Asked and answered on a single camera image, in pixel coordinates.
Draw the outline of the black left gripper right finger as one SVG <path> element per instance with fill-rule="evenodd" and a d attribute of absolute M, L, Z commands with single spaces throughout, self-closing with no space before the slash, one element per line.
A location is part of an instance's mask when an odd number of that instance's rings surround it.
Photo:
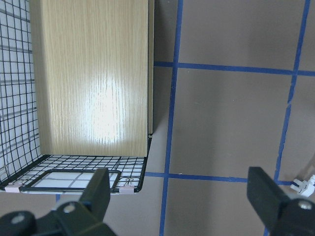
<path fill-rule="evenodd" d="M 261 167 L 249 167 L 247 198 L 267 230 L 272 231 L 282 210 L 290 202 L 289 196 Z"/>

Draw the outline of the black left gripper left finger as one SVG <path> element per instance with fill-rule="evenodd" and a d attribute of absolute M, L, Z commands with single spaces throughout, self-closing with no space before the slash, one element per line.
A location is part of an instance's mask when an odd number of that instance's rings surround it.
<path fill-rule="evenodd" d="M 98 220 L 103 221 L 110 202 L 110 181 L 107 168 L 97 169 L 79 202 Z"/>

